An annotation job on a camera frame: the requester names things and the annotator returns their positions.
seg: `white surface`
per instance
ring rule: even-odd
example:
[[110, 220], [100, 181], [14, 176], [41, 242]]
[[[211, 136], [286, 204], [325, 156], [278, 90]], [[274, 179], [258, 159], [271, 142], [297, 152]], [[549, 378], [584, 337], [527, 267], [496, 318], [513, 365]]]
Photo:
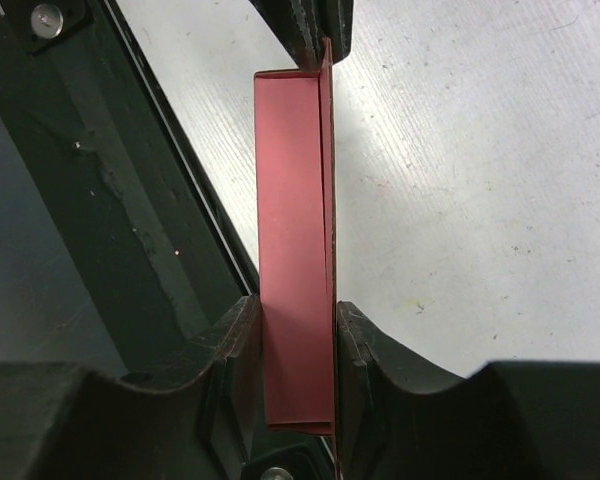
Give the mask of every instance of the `white surface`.
[[[247, 0], [120, 0], [257, 260]], [[460, 374], [600, 360], [600, 0], [356, 0], [335, 67], [338, 295]]]

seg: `red folded cardboard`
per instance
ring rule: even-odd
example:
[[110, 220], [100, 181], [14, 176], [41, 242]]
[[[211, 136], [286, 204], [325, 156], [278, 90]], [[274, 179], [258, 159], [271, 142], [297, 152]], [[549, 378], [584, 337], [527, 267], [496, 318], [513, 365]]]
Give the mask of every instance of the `red folded cardboard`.
[[255, 75], [264, 387], [271, 428], [334, 433], [331, 52]]

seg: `black plastic part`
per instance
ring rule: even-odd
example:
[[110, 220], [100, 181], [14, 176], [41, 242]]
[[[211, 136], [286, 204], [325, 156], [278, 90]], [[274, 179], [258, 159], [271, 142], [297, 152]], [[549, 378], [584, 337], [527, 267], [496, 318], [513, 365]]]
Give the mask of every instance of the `black plastic part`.
[[134, 386], [73, 365], [0, 364], [0, 480], [240, 478], [260, 329], [258, 298], [245, 297]]
[[90, 1], [93, 21], [35, 56], [0, 17], [0, 116], [125, 365], [142, 371], [257, 284], [110, 7]]
[[323, 37], [331, 39], [333, 62], [351, 51], [353, 0], [250, 0], [302, 70], [317, 70]]
[[600, 478], [600, 364], [496, 362], [467, 380], [338, 306], [346, 480]]
[[90, 13], [85, 0], [51, 0], [47, 3], [57, 7], [62, 14], [62, 31], [56, 38], [50, 40], [41, 38], [31, 28], [31, 14], [35, 7], [44, 3], [46, 2], [40, 0], [0, 0], [5, 17], [20, 40], [20, 44], [25, 50], [31, 53], [38, 52], [55, 42], [62, 41], [75, 28], [88, 22], [90, 19]]

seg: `metal screw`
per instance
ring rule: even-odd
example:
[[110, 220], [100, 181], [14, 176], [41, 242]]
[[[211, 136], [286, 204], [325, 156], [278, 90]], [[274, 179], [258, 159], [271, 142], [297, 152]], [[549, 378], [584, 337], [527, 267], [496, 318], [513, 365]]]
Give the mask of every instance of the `metal screw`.
[[36, 36], [51, 40], [62, 32], [64, 17], [55, 5], [42, 3], [31, 12], [31, 29]]
[[262, 474], [260, 480], [293, 480], [293, 477], [284, 468], [271, 467]]

